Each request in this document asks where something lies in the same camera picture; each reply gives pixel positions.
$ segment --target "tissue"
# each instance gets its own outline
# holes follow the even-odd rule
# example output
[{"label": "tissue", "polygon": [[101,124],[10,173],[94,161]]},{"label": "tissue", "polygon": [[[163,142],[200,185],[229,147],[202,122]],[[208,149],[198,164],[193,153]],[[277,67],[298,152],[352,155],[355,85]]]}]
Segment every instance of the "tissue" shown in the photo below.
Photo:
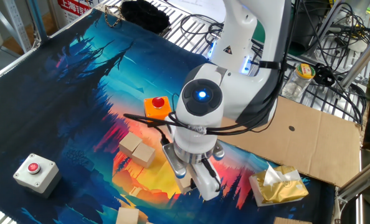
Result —
[{"label": "tissue", "polygon": [[294,167],[268,165],[266,171],[252,175],[250,184],[259,207],[295,202],[308,195],[308,191]]}]

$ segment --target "wooden cube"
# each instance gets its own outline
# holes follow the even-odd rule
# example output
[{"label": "wooden cube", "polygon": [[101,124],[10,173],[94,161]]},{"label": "wooden cube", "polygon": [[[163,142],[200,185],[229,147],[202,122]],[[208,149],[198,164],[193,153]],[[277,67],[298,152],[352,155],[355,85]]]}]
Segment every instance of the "wooden cube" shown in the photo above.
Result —
[{"label": "wooden cube", "polygon": [[132,154],[136,147],[142,142],[142,139],[133,133],[128,133],[123,140],[120,141],[120,151],[132,158]]},{"label": "wooden cube", "polygon": [[139,214],[135,208],[119,208],[116,224],[137,224]]},{"label": "wooden cube", "polygon": [[192,176],[189,172],[186,172],[185,177],[182,179],[175,177],[175,181],[177,182],[179,190],[181,191],[182,194],[185,194],[186,192],[192,190],[191,179]]},{"label": "wooden cube", "polygon": [[148,168],[153,162],[155,155],[156,153],[154,152],[154,149],[152,147],[149,147],[141,142],[133,152],[132,158],[136,164]]},{"label": "wooden cube", "polygon": [[298,220],[290,220],[287,218],[279,218],[275,217],[275,220],[273,221],[273,224],[312,224],[310,222],[302,222]]}]

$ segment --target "gold tissue box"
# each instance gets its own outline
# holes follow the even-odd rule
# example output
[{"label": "gold tissue box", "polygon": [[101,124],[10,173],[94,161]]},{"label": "gold tissue box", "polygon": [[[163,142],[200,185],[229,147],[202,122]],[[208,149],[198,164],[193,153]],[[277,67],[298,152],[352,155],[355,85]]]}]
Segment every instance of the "gold tissue box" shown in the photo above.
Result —
[{"label": "gold tissue box", "polygon": [[[274,171],[281,172],[284,176],[291,172],[293,172],[292,174],[296,174],[295,172],[297,172],[297,170],[291,166],[279,166],[273,169]],[[296,174],[298,178],[293,176],[290,180],[264,186],[266,173],[267,171],[265,170],[249,178],[257,206],[261,207],[278,203],[295,202],[308,195],[308,191],[298,172]]]}]

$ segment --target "red emergency stop button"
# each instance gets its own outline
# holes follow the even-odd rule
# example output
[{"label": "red emergency stop button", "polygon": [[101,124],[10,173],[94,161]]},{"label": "red emergency stop button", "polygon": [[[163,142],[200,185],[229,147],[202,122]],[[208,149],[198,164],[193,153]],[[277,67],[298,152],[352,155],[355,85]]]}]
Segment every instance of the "red emergency stop button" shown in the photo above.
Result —
[{"label": "red emergency stop button", "polygon": [[30,163],[30,165],[27,167],[27,170],[30,174],[36,174],[40,171],[40,165],[36,162]]},{"label": "red emergency stop button", "polygon": [[162,108],[164,106],[164,99],[162,97],[155,97],[152,100],[152,105],[155,108]]}]

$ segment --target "cardboard sheet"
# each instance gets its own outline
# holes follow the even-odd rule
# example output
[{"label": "cardboard sheet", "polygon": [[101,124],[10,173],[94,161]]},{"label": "cardboard sheet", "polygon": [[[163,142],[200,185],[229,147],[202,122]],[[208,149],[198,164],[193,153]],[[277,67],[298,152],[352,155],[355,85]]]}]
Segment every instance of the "cardboard sheet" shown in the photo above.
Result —
[{"label": "cardboard sheet", "polygon": [[[222,126],[233,124],[222,120]],[[355,123],[280,97],[267,130],[219,139],[340,187],[358,173],[360,130]]]}]

